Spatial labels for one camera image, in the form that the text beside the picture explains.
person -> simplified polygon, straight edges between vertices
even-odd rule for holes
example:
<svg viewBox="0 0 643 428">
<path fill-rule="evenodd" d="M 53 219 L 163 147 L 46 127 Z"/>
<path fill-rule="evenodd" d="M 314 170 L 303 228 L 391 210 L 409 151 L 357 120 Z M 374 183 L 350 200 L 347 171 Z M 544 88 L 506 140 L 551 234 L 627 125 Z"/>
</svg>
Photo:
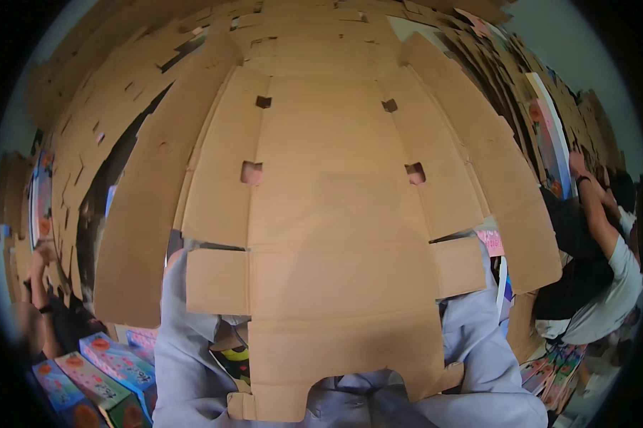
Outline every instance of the person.
<svg viewBox="0 0 643 428">
<path fill-rule="evenodd" d="M 587 398 L 607 389 L 616 377 L 618 368 L 625 364 L 632 345 L 633 341 L 626 339 L 598 351 L 591 351 L 588 347 L 578 366 L 580 384 L 576 393 Z"/>
<path fill-rule="evenodd" d="M 633 180 L 625 171 L 617 170 L 617 172 L 612 173 L 607 167 L 601 167 L 598 171 L 602 171 L 598 182 L 604 189 L 604 194 L 600 192 L 599 188 L 596 188 L 596 190 L 598 194 L 602 195 L 602 203 L 607 208 L 608 213 L 618 219 L 618 224 L 624 233 L 624 239 L 628 243 L 637 218 L 635 215 L 637 193 Z"/>
<path fill-rule="evenodd" d="M 569 254 L 582 264 L 576 263 L 573 270 L 565 267 L 557 283 L 541 288 L 533 312 L 536 330 L 542 337 L 550 342 L 584 345 L 607 336 L 624 323 L 635 307 L 643 278 L 637 220 L 625 238 L 625 231 L 623 235 L 619 233 L 604 208 L 620 221 L 614 198 L 586 170 L 583 155 L 571 152 L 569 168 L 582 200 L 580 215 L 585 218 L 590 236 L 575 238 L 564 233 L 566 228 L 555 228 L 559 248 L 569 248 L 574 252 Z M 554 208 L 548 206 L 553 227 Z"/>
<path fill-rule="evenodd" d="M 402 426 L 547 426 L 545 407 L 521 387 L 519 363 L 499 329 L 497 284 L 488 252 L 482 243 L 480 247 L 486 288 L 442 304 L 445 364 L 463 363 L 463 382 L 457 394 L 437 394 L 409 405 L 412 421 L 421 418 L 425 424 Z M 181 250 L 170 257 L 163 280 L 161 325 L 155 344 L 156 428 L 397 426 L 385 415 L 386 407 L 378 404 L 391 390 L 397 390 L 396 400 L 406 401 L 400 376 L 387 369 L 321 380 L 309 392 L 306 415 L 300 423 L 230 419 L 226 396 L 237 388 L 208 351 L 226 319 L 186 311 L 187 253 Z"/>
<path fill-rule="evenodd" d="M 36 353 L 28 350 L 34 347 L 28 342 L 36 340 L 29 331 L 35 329 L 27 328 L 28 334 L 17 344 L 18 358 L 28 365 L 77 351 L 80 338 L 105 330 L 104 325 L 91 316 L 76 297 L 72 296 L 70 307 L 66 307 L 52 286 L 49 285 L 48 289 L 44 286 L 43 273 L 53 262 L 57 263 L 53 250 L 47 244 L 38 244 L 32 253 L 25 286 L 20 293 L 20 301 L 32 304 L 43 320 L 42 349 Z M 32 317 L 30 322 L 36 324 L 38 320 Z"/>
</svg>

flattened cardboard box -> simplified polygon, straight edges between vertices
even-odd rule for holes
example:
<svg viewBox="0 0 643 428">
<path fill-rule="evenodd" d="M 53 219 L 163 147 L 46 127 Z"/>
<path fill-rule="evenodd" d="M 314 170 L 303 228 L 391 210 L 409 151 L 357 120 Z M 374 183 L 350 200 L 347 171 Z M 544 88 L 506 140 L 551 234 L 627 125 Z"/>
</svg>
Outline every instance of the flattened cardboard box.
<svg viewBox="0 0 643 428">
<path fill-rule="evenodd" d="M 444 120 L 407 68 L 377 82 L 237 67 L 182 228 L 248 249 L 197 249 L 187 268 L 189 311 L 252 315 L 252 394 L 231 396 L 232 417 L 300 421 L 320 379 L 385 367 L 413 401 L 439 392 L 434 301 L 485 287 L 476 238 L 428 244 L 483 221 Z M 257 187 L 243 162 L 262 164 Z"/>
</svg>

hair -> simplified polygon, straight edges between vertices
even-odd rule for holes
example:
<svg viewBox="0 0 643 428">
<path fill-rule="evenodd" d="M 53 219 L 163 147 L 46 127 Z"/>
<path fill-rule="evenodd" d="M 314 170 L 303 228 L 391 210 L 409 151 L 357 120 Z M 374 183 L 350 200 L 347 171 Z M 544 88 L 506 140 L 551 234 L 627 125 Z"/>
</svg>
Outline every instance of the hair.
<svg viewBox="0 0 643 428">
<path fill-rule="evenodd" d="M 631 339 L 619 342 L 617 344 L 617 351 L 611 359 L 611 364 L 616 367 L 621 367 L 628 358 L 632 347 L 633 341 Z"/>
<path fill-rule="evenodd" d="M 635 185 L 633 179 L 624 170 L 609 171 L 609 185 L 612 188 L 617 204 L 628 212 L 635 212 Z"/>
</svg>

white wall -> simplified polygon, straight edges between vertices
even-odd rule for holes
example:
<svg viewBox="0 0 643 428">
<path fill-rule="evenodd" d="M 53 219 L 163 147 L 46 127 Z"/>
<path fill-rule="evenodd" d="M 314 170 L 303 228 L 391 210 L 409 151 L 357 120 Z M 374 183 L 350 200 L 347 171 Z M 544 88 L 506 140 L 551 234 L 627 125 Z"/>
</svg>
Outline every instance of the white wall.
<svg viewBox="0 0 643 428">
<path fill-rule="evenodd" d="M 18 81 L 13 88 L 1 121 L 0 161 L 1 156 L 6 151 L 18 150 L 24 155 L 29 155 L 31 143 L 36 132 L 36 125 L 29 118 L 26 110 L 25 90 L 29 69 L 34 64 L 39 64 L 47 60 L 60 44 L 60 41 L 64 39 L 79 19 L 81 19 L 96 2 L 97 0 L 74 0 L 67 4 L 43 35 L 34 52 L 30 55 L 26 66 L 22 70 L 22 73 L 20 73 Z M 3 263 L 3 243 L 0 240 L 0 316 L 5 313 L 9 305 L 10 297 Z"/>
<path fill-rule="evenodd" d="M 519 0 L 506 8 L 514 17 L 505 29 L 561 76 L 574 92 L 594 89 L 625 153 L 626 169 L 643 173 L 643 137 L 616 64 L 597 33 L 569 0 Z"/>
</svg>

fruit box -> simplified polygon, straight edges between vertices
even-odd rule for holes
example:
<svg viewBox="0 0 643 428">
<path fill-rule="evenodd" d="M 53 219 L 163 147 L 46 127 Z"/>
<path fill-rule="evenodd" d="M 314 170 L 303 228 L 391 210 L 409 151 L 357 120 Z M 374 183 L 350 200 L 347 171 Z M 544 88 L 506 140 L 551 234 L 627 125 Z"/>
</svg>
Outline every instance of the fruit box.
<svg viewBox="0 0 643 428">
<path fill-rule="evenodd" d="M 105 374 L 134 392 L 146 416 L 151 419 L 157 400 L 153 366 L 105 333 L 79 339 L 79 351 Z"/>
<path fill-rule="evenodd" d="M 89 363 L 79 352 L 55 359 L 63 372 L 93 402 L 112 428 L 150 428 L 138 398 Z"/>
<path fill-rule="evenodd" d="M 127 343 L 135 355 L 155 365 L 155 338 L 127 330 Z"/>
<path fill-rule="evenodd" d="M 31 368 L 37 382 L 48 396 L 53 409 L 65 422 L 65 426 L 107 428 L 103 418 L 91 401 L 65 375 L 53 360 L 46 360 Z"/>
</svg>

